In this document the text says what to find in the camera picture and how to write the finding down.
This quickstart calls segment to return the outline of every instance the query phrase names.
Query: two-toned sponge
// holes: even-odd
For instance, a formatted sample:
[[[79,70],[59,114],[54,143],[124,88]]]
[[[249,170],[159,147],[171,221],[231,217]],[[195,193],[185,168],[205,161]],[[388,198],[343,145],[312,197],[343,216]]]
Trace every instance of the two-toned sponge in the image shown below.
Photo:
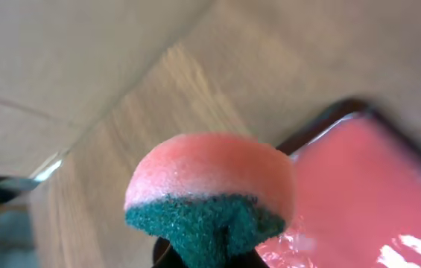
[[[291,162],[268,144],[230,134],[179,135],[141,160],[126,222],[164,237],[189,268],[217,268],[291,221]]]

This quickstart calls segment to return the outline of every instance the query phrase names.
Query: pink sponge top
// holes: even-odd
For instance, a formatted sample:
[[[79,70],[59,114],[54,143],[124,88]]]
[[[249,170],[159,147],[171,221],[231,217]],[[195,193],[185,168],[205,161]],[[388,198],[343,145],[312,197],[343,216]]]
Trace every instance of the pink sponge top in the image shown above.
[[[258,198],[289,223],[289,158],[268,144],[232,134],[179,135],[155,147],[130,180],[124,209],[163,198],[242,194]]]

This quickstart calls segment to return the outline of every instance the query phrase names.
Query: wooden table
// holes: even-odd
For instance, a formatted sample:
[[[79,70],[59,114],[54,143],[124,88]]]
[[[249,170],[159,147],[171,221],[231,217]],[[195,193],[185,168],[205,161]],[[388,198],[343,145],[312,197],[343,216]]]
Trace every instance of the wooden table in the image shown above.
[[[43,268],[149,267],[124,191],[156,144],[230,131],[278,144],[326,104],[368,95],[421,138],[421,0],[216,1],[33,192]]]

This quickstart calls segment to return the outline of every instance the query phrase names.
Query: teal sponge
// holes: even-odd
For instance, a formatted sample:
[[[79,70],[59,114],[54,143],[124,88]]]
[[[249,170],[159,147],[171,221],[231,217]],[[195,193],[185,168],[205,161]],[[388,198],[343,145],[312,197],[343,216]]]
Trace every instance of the teal sponge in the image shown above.
[[[173,197],[133,205],[126,223],[171,241],[189,268],[224,267],[283,232],[285,220],[241,194]]]

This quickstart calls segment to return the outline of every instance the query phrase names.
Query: beige wall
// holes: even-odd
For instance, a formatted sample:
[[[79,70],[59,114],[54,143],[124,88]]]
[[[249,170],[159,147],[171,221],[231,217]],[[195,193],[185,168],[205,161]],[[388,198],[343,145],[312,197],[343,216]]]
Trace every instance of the beige wall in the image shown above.
[[[0,1],[0,173],[67,150],[208,3]]]

